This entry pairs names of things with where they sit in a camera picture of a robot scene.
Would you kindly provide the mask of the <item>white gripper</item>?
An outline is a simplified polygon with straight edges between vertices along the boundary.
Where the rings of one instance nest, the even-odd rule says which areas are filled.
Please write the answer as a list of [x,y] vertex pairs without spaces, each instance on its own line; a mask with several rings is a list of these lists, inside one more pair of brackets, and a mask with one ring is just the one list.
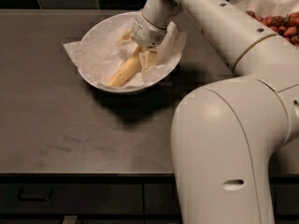
[[[166,36],[167,31],[150,24],[141,14],[135,17],[132,31],[127,30],[117,41],[118,46],[132,43],[133,40],[145,48],[160,46]],[[155,48],[143,48],[139,53],[141,69],[146,71],[158,62],[158,50]]]

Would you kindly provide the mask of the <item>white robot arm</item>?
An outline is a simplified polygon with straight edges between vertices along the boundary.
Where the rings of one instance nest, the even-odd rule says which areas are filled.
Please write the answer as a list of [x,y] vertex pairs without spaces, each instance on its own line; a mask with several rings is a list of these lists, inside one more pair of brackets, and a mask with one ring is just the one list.
[[134,40],[161,43],[185,12],[233,78],[179,103],[171,152],[183,224],[275,224],[268,166],[299,134],[298,50],[225,0],[148,0]]

